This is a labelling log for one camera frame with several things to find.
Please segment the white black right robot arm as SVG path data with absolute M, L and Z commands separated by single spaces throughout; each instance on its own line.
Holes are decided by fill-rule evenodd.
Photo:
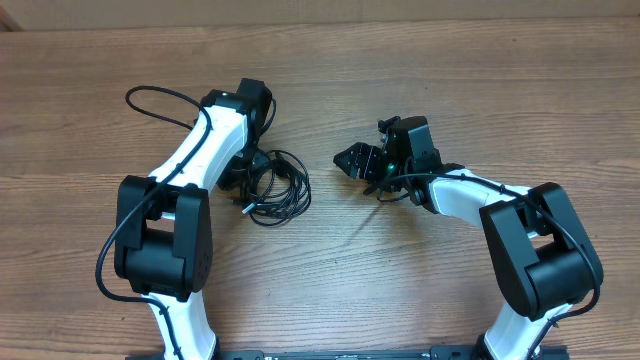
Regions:
M 559 321 L 591 311 L 604 271 L 565 190 L 557 183 L 510 186 L 445 163 L 424 116 L 378 123 L 380 146 L 356 142 L 334 164 L 363 179 L 366 194 L 408 198 L 433 214 L 461 219 L 485 235 L 504 304 L 474 345 L 433 346 L 432 359 L 566 359 L 542 342 Z

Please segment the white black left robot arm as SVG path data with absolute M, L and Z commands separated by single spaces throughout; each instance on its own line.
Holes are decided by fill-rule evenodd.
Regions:
M 248 78 L 236 91 L 212 90 L 195 105 L 195 125 L 171 157 L 148 176 L 121 182 L 106 244 L 131 301 L 154 313 L 161 359 L 218 356 L 203 298 L 213 255 L 209 197 L 215 188 L 237 187 L 252 168 L 275 108 L 265 83 Z

